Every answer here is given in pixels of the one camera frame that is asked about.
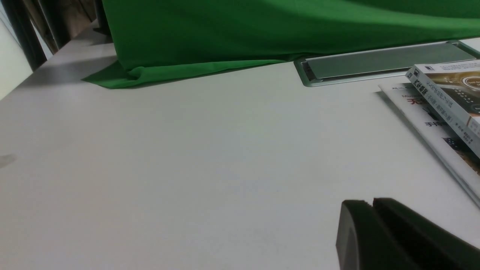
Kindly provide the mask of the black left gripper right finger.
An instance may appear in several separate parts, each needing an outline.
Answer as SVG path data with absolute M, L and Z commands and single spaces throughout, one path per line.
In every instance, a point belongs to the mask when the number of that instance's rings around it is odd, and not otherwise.
M 422 270 L 478 270 L 480 251 L 392 198 L 374 198 L 373 208 L 395 243 Z

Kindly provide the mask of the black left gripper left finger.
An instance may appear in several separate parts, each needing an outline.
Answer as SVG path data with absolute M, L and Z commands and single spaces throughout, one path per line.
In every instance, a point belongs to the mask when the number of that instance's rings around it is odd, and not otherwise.
M 341 270 L 413 269 L 413 262 L 365 201 L 341 203 L 336 251 Z

